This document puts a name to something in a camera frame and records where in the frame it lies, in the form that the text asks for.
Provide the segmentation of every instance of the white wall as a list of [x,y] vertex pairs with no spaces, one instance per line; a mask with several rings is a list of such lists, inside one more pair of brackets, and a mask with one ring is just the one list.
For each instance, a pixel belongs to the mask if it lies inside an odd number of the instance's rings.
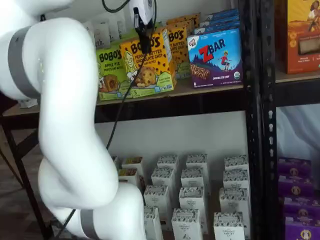
[[[96,124],[107,145],[113,123]],[[141,156],[149,175],[163,154],[207,153],[211,178],[221,180],[226,156],[247,154],[245,113],[228,112],[120,122],[109,152],[120,157]]]

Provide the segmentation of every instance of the robotic arm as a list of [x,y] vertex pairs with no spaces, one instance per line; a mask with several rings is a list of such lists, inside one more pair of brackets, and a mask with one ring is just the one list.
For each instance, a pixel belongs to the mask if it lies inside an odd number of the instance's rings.
[[[95,131],[98,94],[95,48],[81,23],[36,16],[72,0],[8,0],[0,14],[0,91],[14,100],[41,97],[38,172],[47,208],[81,238],[145,240],[144,203],[119,183],[113,160]],[[139,36],[152,23],[150,0],[131,0]]]

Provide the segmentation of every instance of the cookie image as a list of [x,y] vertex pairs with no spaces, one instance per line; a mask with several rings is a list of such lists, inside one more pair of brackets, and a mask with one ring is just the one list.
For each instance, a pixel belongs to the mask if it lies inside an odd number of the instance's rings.
[[153,67],[144,66],[135,82],[141,88],[156,84],[156,70]]
[[293,187],[291,188],[291,192],[292,192],[294,195],[298,196],[298,195],[300,195],[300,193],[301,193],[301,189],[300,189],[300,187],[298,187],[298,186],[293,186]]
[[104,90],[106,92],[113,92],[118,89],[118,77],[113,74],[109,74],[103,77]]
[[290,47],[291,48],[294,48],[294,47],[296,47],[297,46],[297,41],[296,40],[291,40],[290,41]]

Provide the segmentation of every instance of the floor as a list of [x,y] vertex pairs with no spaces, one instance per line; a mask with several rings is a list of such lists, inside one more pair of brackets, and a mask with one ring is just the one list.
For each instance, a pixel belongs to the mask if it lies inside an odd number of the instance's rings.
[[[52,215],[41,202],[37,174],[42,155],[38,147],[33,149],[23,163],[41,209],[43,218],[49,222]],[[8,166],[0,157],[0,239],[42,240],[40,229],[29,204],[27,193],[21,188]]]

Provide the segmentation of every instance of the snack box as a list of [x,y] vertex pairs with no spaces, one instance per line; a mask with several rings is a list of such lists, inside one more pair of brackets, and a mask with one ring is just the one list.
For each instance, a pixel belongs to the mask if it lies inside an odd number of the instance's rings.
[[207,154],[192,154],[188,155],[186,158],[187,168],[202,168],[203,169],[203,179],[207,195],[211,195],[211,178],[209,176],[208,167],[208,155]]
[[280,175],[278,179],[279,196],[299,196],[313,197],[314,186],[312,178],[302,178],[299,176]]
[[189,167],[182,170],[182,187],[203,187],[206,193],[204,170],[202,167]]
[[277,165],[278,174],[310,178],[312,175],[311,165],[310,160],[279,157]]
[[176,172],[170,167],[156,167],[151,175],[152,184],[155,186],[168,186],[171,205],[179,207],[179,196],[176,189]]
[[221,188],[219,200],[222,213],[242,213],[245,238],[251,239],[248,190],[245,188]]
[[119,43],[112,43],[110,48],[96,51],[99,69],[100,101],[123,99],[130,82],[120,52]]
[[148,185],[143,197],[147,206],[158,208],[162,230],[171,231],[172,207],[168,186]]
[[122,162],[122,168],[123,169],[137,169],[139,179],[140,179],[140,185],[142,192],[146,188],[145,183],[145,167],[144,167],[144,161],[142,157],[128,157],[128,158],[121,158],[120,161]]
[[182,187],[179,194],[182,209],[198,209],[203,234],[209,234],[208,203],[202,186]]
[[[120,44],[127,80],[131,83],[138,73],[144,54],[138,38],[125,40]],[[176,86],[176,66],[173,61],[167,28],[155,30],[151,40],[151,53],[131,89],[133,98],[172,91]]]
[[199,27],[194,30],[195,35],[202,35],[202,34],[207,34],[207,33],[212,33],[212,32],[218,32],[221,30],[227,30],[227,29],[233,29],[233,28],[238,28],[240,26],[239,21],[232,21],[228,22],[223,25],[218,25],[218,26],[204,26],[204,27]]
[[183,22],[183,21],[187,21],[187,20],[191,20],[192,19],[194,21],[194,26],[197,28],[197,27],[199,27],[199,23],[200,23],[200,15],[201,14],[199,12],[199,13],[196,13],[196,14],[190,14],[190,15],[185,15],[185,16],[172,18],[172,19],[169,19],[168,21],[166,21],[166,24],[170,25],[170,24]]
[[232,169],[223,172],[223,187],[247,189],[249,201],[249,214],[251,216],[250,182],[249,173],[243,169]]
[[129,183],[132,185],[135,185],[142,191],[141,185],[140,185],[140,178],[138,174],[137,169],[120,169],[118,171],[119,175],[119,182],[123,183]]
[[217,19],[222,19],[222,18],[228,18],[232,16],[238,16],[239,15],[239,10],[237,8],[233,9],[228,9],[228,10],[223,10],[215,13],[211,13],[206,15],[205,21],[214,21]]
[[172,227],[176,240],[203,240],[198,209],[175,208]]
[[216,240],[245,240],[243,216],[241,212],[215,212],[213,229]]
[[320,218],[287,214],[284,221],[285,240],[320,239]]
[[243,78],[239,29],[229,29],[187,39],[193,86],[240,84]]
[[320,68],[319,1],[274,1],[274,32],[277,55],[288,74]]
[[157,207],[144,207],[144,229],[146,240],[164,240]]
[[300,217],[320,217],[320,199],[315,197],[284,197],[283,211]]
[[186,22],[178,22],[166,26],[168,29],[170,48],[176,65],[176,79],[184,79],[191,76],[189,52],[187,46],[190,25]]

